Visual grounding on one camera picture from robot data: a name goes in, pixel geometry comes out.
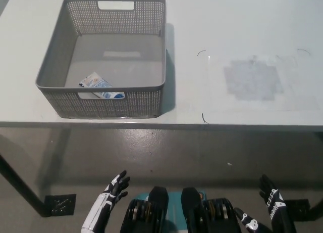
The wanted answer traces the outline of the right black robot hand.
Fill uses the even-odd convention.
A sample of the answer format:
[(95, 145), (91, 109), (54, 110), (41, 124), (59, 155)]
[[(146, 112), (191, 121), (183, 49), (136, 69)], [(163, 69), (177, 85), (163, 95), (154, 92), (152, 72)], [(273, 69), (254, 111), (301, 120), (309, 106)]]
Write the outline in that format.
[(278, 187), (276, 187), (273, 181), (265, 174), (259, 178), (259, 189), (259, 195), (265, 202), (272, 227), (268, 228), (242, 209), (235, 207), (235, 214), (247, 231), (254, 233), (296, 232), (296, 227), (289, 214), (286, 201), (283, 199)]

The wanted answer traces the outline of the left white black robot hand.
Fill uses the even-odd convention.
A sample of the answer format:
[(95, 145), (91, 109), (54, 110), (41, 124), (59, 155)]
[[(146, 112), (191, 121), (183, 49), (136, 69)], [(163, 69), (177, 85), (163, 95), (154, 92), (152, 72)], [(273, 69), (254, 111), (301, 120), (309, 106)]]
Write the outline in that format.
[(122, 171), (112, 179), (92, 205), (81, 227), (81, 233), (105, 232), (105, 228), (114, 206), (121, 198), (128, 194), (125, 189), (129, 186), (129, 181), (130, 177), (127, 176), (126, 170)]

